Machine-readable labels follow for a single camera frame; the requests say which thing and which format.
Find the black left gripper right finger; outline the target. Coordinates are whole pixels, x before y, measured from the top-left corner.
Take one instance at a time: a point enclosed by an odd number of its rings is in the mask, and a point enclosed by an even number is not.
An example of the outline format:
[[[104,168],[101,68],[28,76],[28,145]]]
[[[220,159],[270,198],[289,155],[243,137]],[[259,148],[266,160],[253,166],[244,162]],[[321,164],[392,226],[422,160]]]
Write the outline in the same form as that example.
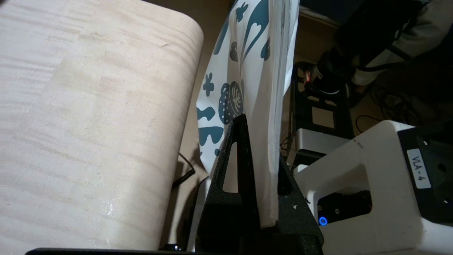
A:
[[[278,232],[291,248],[322,248],[324,237],[284,158],[279,158]]]

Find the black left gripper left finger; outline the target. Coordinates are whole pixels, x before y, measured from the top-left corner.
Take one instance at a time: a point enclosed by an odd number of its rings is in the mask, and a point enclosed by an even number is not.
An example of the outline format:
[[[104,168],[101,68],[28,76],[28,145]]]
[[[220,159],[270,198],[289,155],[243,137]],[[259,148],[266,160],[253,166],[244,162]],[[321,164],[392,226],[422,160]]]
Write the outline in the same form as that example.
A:
[[[236,144],[236,193],[225,192],[231,148]],[[195,237],[195,248],[240,248],[244,237],[259,231],[256,185],[246,115],[233,119],[211,179]]]

